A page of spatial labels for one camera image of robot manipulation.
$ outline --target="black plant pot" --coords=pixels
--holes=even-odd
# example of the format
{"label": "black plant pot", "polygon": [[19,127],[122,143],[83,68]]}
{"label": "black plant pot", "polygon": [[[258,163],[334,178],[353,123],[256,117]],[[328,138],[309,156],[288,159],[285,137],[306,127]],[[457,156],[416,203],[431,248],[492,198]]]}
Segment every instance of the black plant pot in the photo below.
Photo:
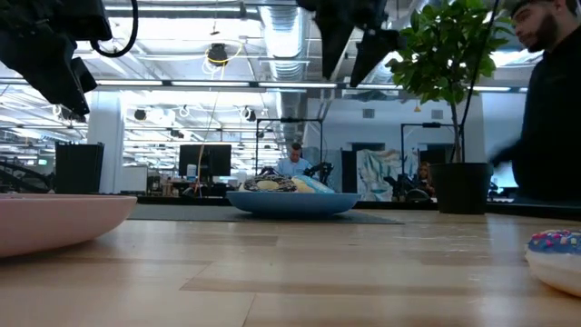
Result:
{"label": "black plant pot", "polygon": [[493,168],[488,163],[430,166],[441,213],[484,214]]}

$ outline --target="colorful artwork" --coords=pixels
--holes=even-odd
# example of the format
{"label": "colorful artwork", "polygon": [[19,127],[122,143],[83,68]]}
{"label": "colorful artwork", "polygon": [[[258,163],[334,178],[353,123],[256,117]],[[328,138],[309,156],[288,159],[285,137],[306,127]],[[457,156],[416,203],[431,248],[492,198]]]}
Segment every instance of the colorful artwork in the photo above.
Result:
{"label": "colorful artwork", "polygon": [[[405,172],[413,176],[418,170],[418,150],[411,149],[404,156]],[[391,185],[385,177],[398,179],[401,173],[401,154],[398,150],[357,152],[357,191],[361,201],[391,202]]]}

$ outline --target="wooden table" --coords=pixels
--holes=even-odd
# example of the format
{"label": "wooden table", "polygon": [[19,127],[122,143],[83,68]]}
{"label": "wooden table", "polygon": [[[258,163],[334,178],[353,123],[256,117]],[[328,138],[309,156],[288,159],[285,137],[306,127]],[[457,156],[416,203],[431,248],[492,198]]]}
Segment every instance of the wooden table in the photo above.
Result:
{"label": "wooden table", "polygon": [[130,221],[0,263],[2,326],[577,326],[530,234],[581,223],[372,212],[405,225]]}

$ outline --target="beard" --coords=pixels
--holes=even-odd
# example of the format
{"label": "beard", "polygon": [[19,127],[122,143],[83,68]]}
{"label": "beard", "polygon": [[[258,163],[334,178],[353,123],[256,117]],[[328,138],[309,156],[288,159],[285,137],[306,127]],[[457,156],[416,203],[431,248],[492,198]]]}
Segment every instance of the beard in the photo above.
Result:
{"label": "beard", "polygon": [[537,41],[528,47],[528,52],[532,54],[551,48],[556,42],[557,30],[558,26],[555,17],[551,14],[546,14],[535,33]]}

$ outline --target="donut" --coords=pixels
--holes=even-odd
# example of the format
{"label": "donut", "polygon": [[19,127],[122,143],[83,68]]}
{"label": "donut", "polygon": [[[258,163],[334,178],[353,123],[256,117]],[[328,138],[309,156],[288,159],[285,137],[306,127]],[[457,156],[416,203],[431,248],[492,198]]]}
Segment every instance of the donut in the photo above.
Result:
{"label": "donut", "polygon": [[297,185],[288,177],[266,175],[246,180],[241,189],[250,192],[296,192]]}
{"label": "donut", "polygon": [[292,181],[297,185],[299,193],[335,193],[335,191],[325,186],[325,184],[308,176],[294,176],[292,177]]}
{"label": "donut", "polygon": [[581,297],[581,231],[536,233],[528,242],[526,258],[539,280]]}

